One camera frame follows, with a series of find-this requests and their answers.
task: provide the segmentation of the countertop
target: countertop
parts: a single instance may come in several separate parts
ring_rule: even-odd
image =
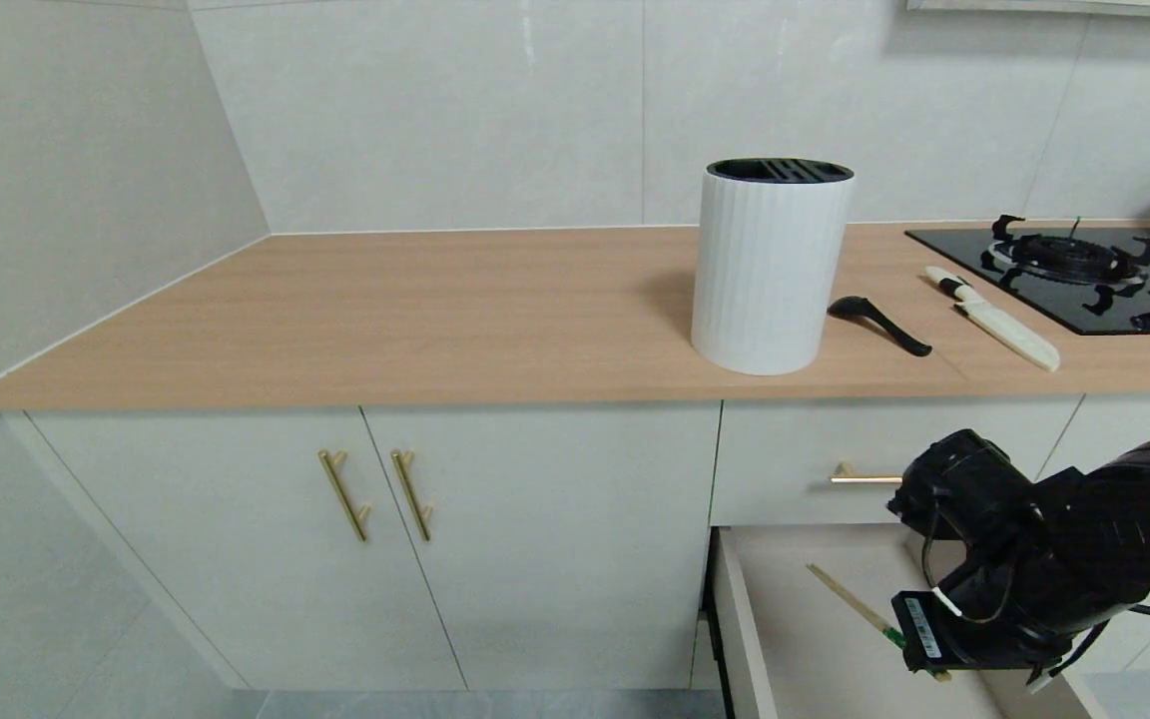
[[[689,342],[693,227],[273,236],[3,375],[0,410],[1150,391],[1150,336],[1079,337],[976,283],[1058,346],[1045,373],[956,314],[920,277],[954,265],[904,231],[965,224],[987,227],[845,231],[834,296],[871,297],[925,359],[829,318],[803,372],[708,364]]]

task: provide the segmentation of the drawer handle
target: drawer handle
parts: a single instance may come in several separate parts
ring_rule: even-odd
[[[348,496],[344,492],[344,483],[339,481],[339,467],[343,467],[344,460],[348,457],[347,451],[340,450],[332,456],[327,450],[319,450],[319,459],[322,461],[322,471],[328,474],[328,479],[331,480],[331,487],[337,491],[337,497],[339,499],[339,505],[344,506],[344,513],[348,515],[348,525],[352,527],[352,533],[358,535],[358,541],[367,541],[367,529],[363,527],[367,522],[367,515],[370,514],[370,505],[361,505],[361,510],[354,511],[348,504]]]
[[[411,464],[415,461],[414,451],[393,450],[389,453],[393,459],[393,469],[397,469],[397,481],[402,482],[402,492],[406,494],[406,504],[411,505],[412,514],[415,517],[415,526],[420,529],[420,537],[430,541],[428,533],[428,519],[434,514],[432,506],[420,506],[420,500],[415,499],[415,485],[412,484]]]
[[[850,461],[839,461],[828,481],[835,485],[899,485],[904,477],[895,474],[856,474]]]

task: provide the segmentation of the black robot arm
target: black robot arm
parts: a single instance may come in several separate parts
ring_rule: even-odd
[[[964,560],[931,591],[894,597],[910,670],[1055,673],[1089,649],[1106,620],[1150,590],[1150,442],[1082,474],[1032,483],[971,429],[904,471],[889,510],[926,537],[961,541]],[[1072,652],[1073,637],[1092,630]]]

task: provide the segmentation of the black glass stovetop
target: black glass stovetop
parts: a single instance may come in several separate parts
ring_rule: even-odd
[[[1150,229],[908,231],[1078,334],[1150,334]]]

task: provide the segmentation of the kitchen knife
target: kitchen knife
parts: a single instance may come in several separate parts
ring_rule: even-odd
[[[971,286],[971,283],[944,268],[930,266],[926,268],[926,274],[940,285],[940,290],[957,299],[956,308],[959,313],[971,318],[971,322],[979,324],[991,337],[996,337],[1005,346],[1022,354],[1042,369],[1049,369],[1050,373],[1058,369],[1058,350],[1046,342],[1045,337],[1032,331],[1027,324],[1019,322],[998,306],[991,305]]]

